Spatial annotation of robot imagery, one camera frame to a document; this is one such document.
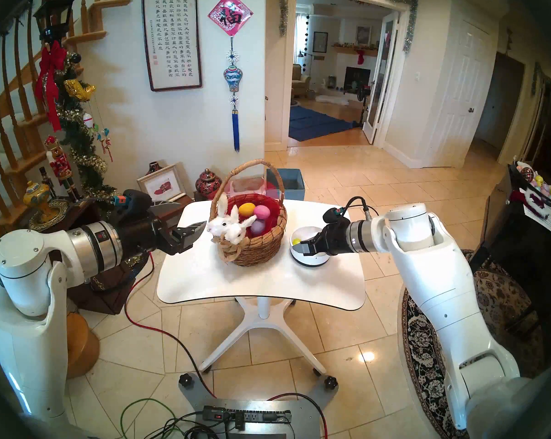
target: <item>green cable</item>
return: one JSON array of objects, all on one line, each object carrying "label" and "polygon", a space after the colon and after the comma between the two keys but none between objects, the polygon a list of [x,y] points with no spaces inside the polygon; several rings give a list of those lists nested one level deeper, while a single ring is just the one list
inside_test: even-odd
[{"label": "green cable", "polygon": [[123,415],[125,414],[125,411],[127,411],[127,409],[129,409],[134,404],[139,403],[141,401],[155,401],[156,403],[161,404],[162,406],[164,406],[170,412],[170,414],[172,414],[172,418],[176,418],[176,416],[174,415],[174,413],[172,412],[172,410],[168,406],[166,406],[161,401],[156,400],[155,398],[142,398],[140,400],[134,401],[133,403],[128,404],[125,407],[125,409],[123,409],[123,412],[121,413],[121,418],[119,419],[119,426],[121,427],[121,435],[123,436],[124,439],[127,439],[127,436],[125,435],[126,431],[123,429]]}]

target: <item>blue rug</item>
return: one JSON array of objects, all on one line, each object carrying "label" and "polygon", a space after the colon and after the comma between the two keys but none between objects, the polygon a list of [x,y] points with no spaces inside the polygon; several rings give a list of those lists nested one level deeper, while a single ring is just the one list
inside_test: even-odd
[{"label": "blue rug", "polygon": [[304,107],[289,109],[289,135],[297,141],[335,134],[352,128],[352,122],[336,119],[314,110]]}]

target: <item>yellow egg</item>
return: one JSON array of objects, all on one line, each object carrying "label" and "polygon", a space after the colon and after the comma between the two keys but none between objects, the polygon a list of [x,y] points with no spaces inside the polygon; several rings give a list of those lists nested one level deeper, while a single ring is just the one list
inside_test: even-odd
[{"label": "yellow egg", "polygon": [[253,215],[253,210],[255,205],[253,203],[245,203],[239,207],[239,215],[243,217],[251,217]]}]

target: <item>table base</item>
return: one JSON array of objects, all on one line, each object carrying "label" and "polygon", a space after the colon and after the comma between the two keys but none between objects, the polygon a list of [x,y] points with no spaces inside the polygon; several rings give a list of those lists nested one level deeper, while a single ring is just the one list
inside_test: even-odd
[{"label": "table base", "polygon": [[244,297],[235,297],[243,311],[245,317],[241,324],[216,348],[213,353],[204,360],[198,367],[200,371],[209,368],[227,349],[229,349],[245,332],[251,329],[268,328],[278,330],[284,337],[292,342],[300,353],[320,374],[326,374],[324,366],[314,357],[312,352],[296,336],[284,320],[284,311],[292,303],[292,299],[284,299],[281,303],[271,306],[270,297],[258,297],[257,305],[254,305]]}]

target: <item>white table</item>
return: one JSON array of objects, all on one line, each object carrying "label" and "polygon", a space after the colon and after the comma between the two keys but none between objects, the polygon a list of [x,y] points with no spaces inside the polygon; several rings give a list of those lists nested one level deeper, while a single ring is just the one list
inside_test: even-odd
[{"label": "white table", "polygon": [[[241,324],[199,365],[210,367],[245,332],[254,328],[279,330],[321,374],[326,373],[308,348],[284,321],[284,311],[292,299],[330,305],[343,310],[358,310],[365,302],[365,280],[359,255],[345,253],[331,256],[319,268],[307,268],[289,252],[289,236],[299,227],[324,227],[322,214],[331,204],[284,200],[288,212],[286,233],[278,253],[268,262],[243,268],[219,259],[211,234],[205,232],[192,249],[167,256],[160,271],[157,294],[162,302],[179,303],[210,297],[235,296],[245,316]],[[208,220],[210,201],[188,204],[178,226]],[[257,305],[246,296],[257,296]],[[270,306],[271,297],[282,297]]]}]

